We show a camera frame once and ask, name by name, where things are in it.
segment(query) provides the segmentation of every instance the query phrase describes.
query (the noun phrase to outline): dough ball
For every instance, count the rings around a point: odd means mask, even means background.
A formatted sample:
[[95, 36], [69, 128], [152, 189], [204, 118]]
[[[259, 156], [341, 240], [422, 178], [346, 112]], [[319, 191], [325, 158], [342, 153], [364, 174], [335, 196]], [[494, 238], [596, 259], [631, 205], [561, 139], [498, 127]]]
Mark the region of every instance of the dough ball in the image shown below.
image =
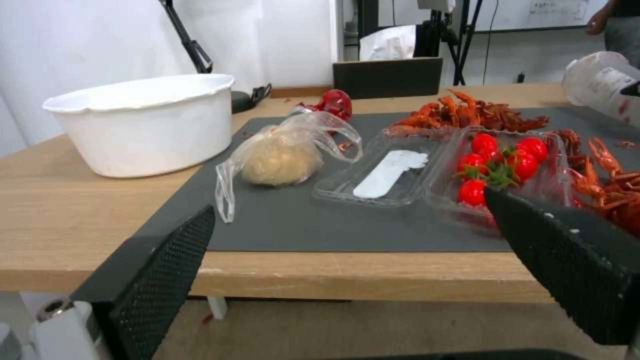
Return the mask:
[[286, 135], [272, 135], [252, 147], [242, 175], [253, 184], [296, 184], [307, 180], [321, 165], [322, 155], [313, 142], [291, 144]]

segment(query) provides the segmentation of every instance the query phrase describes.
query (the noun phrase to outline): clear plastic jug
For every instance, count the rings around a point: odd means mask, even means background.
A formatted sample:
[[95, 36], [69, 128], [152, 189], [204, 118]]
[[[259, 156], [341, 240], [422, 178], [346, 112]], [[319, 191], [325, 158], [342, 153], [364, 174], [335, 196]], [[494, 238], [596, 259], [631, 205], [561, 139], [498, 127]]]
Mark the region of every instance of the clear plastic jug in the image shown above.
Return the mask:
[[570, 103], [640, 126], [640, 70], [622, 54], [601, 51], [573, 60], [562, 85]]

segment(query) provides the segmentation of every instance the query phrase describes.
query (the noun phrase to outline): gray mat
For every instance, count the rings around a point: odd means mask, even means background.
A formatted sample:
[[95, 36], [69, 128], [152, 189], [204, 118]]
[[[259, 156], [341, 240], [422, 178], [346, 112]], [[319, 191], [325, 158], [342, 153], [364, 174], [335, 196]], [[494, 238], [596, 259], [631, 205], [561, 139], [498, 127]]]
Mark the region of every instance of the gray mat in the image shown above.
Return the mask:
[[[640, 167], [640, 151], [624, 150], [619, 140], [640, 142], [640, 129], [626, 126], [585, 108], [523, 109], [524, 115], [551, 116], [549, 129], [572, 128], [584, 139], [599, 136], [623, 166]], [[365, 143], [387, 124], [406, 113], [355, 115], [352, 125]], [[249, 121], [234, 135], [229, 149], [207, 161], [135, 236], [162, 236], [214, 204], [215, 166], [247, 137], [282, 118]], [[324, 156], [325, 166], [298, 186], [266, 188], [246, 184], [236, 177], [236, 219], [224, 224], [217, 218], [209, 250], [298, 252], [473, 252], [509, 251], [506, 241], [439, 219], [438, 213], [418, 200], [410, 206], [378, 209], [340, 204], [312, 197], [316, 181], [348, 166]]]

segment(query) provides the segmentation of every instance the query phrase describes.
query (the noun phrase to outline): hand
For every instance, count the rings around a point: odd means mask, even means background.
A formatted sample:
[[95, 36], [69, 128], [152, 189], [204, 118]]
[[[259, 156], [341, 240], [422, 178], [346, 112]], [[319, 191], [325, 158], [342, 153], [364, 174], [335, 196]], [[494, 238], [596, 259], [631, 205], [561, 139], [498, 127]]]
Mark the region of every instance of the hand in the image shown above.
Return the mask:
[[587, 22], [587, 34], [597, 35], [601, 33], [607, 25], [607, 19], [610, 15], [611, 10], [607, 6], [593, 14], [593, 16], [589, 19], [589, 22]]

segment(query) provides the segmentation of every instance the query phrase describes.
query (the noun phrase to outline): crayfish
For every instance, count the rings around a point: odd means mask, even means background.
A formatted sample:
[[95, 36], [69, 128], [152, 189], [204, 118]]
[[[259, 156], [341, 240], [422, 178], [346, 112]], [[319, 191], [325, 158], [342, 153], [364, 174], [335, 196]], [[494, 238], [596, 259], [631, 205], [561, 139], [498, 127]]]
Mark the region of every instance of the crayfish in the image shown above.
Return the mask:
[[438, 102], [430, 102], [418, 111], [412, 112], [390, 127], [411, 133], [417, 129], [440, 129], [441, 127], [483, 126], [487, 129], [526, 132], [545, 127], [549, 117], [540, 116], [534, 119], [523, 119], [519, 112], [513, 111], [507, 104], [494, 104], [477, 101], [464, 92], [449, 90], [460, 103], [446, 95]]
[[[574, 159], [573, 166], [569, 169], [573, 189], [592, 199], [591, 204], [575, 199], [577, 205], [593, 209], [640, 238], [640, 172], [625, 172], [604, 143], [599, 138], [592, 138], [589, 148], [593, 158], [609, 176], [603, 185], [591, 157], [579, 151], [579, 136], [570, 130], [556, 133], [563, 138], [567, 155]], [[582, 172], [576, 170], [576, 166], [581, 167]]]

